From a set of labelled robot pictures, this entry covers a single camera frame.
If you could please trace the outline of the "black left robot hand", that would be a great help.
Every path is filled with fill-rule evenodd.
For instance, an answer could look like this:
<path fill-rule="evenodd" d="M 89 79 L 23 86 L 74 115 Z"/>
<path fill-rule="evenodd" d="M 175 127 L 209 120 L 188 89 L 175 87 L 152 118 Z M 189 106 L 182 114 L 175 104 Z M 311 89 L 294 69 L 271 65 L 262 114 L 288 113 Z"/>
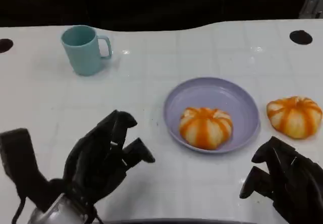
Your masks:
<path fill-rule="evenodd" d="M 126 172 L 141 161 L 155 162 L 140 138 L 124 145 L 127 130 L 136 125 L 130 113 L 114 110 L 79 139 L 69 153 L 63 178 L 75 183 L 91 204 L 113 192 Z"/>

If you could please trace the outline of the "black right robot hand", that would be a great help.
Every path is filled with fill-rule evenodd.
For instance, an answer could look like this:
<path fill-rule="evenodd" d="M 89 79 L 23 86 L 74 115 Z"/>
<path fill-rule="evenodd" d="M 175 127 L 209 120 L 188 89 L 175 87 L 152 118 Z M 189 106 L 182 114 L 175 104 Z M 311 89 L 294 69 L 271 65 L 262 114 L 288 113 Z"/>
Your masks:
<path fill-rule="evenodd" d="M 288 223 L 322 223 L 322 168 L 317 163 L 274 136 L 257 149 L 251 161 L 265 162 L 268 172 L 253 166 L 241 199 L 257 192 L 271 199 Z"/>

